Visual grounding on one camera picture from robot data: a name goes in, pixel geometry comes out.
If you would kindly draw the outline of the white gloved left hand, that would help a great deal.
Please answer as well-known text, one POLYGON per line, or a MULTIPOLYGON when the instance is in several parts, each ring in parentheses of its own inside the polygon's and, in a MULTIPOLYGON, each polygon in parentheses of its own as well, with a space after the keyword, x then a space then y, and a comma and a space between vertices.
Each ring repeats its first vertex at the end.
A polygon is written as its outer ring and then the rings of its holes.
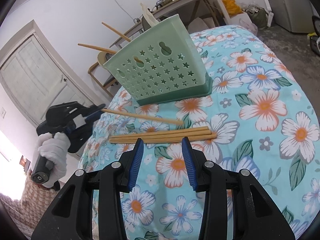
POLYGON ((42 184, 43 187, 52 188, 56 181, 66 175, 66 155, 70 145, 70 140, 65 133, 57 132, 54 136, 50 133, 39 135, 33 152, 31 170, 34 170, 39 155, 54 164, 49 180, 42 184))

